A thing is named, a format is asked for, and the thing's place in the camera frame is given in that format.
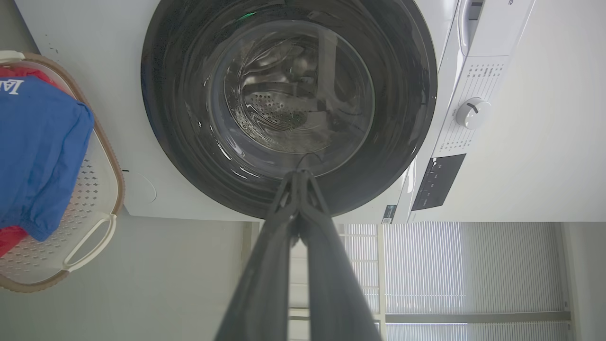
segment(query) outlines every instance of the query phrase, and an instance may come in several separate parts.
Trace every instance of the red cloth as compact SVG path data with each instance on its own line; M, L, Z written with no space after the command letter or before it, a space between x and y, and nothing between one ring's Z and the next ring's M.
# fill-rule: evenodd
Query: red cloth
M27 232L19 226L9 226L0 229L0 257L5 255L27 236Z
M27 67L0 67L0 77L25 77L30 75L36 76L60 90L59 86L46 73L40 70L29 69Z

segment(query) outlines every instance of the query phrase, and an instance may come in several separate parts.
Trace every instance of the blue garment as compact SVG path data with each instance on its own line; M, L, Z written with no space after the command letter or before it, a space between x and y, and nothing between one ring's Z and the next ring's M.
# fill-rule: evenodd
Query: blue garment
M0 78L0 229L59 227L93 130L85 104L35 76Z

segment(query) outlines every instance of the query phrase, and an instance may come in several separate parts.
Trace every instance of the white washing machine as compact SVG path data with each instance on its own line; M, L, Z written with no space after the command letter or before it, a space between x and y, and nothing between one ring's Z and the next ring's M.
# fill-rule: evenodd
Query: white washing machine
M318 175L337 223L431 220L534 0L17 0L81 85L131 215L258 221Z

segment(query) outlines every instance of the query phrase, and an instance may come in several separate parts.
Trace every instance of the washing machine drum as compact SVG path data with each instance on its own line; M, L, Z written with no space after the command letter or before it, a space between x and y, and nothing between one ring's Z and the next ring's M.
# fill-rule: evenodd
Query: washing machine drum
M412 0L162 0L141 78L173 164L258 218L294 169L333 215L374 199L414 159L437 93Z

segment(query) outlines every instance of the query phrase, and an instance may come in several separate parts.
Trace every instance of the control knob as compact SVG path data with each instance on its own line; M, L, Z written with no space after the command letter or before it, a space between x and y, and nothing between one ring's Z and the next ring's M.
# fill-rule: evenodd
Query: control knob
M480 97L466 101L456 112L456 122L467 129L479 128L490 116L491 105Z

